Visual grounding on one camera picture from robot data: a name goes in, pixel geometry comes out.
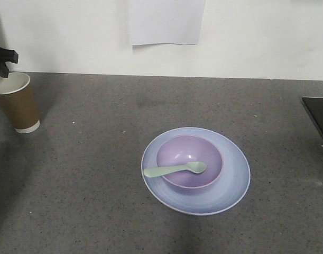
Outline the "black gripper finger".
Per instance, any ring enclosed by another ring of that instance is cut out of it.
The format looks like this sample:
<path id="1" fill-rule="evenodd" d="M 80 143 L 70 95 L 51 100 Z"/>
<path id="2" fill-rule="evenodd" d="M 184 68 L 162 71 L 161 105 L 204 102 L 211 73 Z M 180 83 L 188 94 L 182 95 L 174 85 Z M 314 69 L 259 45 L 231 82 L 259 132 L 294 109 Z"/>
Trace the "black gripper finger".
<path id="1" fill-rule="evenodd" d="M 0 77 L 7 78 L 8 77 L 8 67 L 6 63 L 1 62 L 0 63 Z"/>
<path id="2" fill-rule="evenodd" d="M 17 64 L 19 54 L 15 50 L 4 49 L 0 47 L 0 63 L 12 62 Z"/>

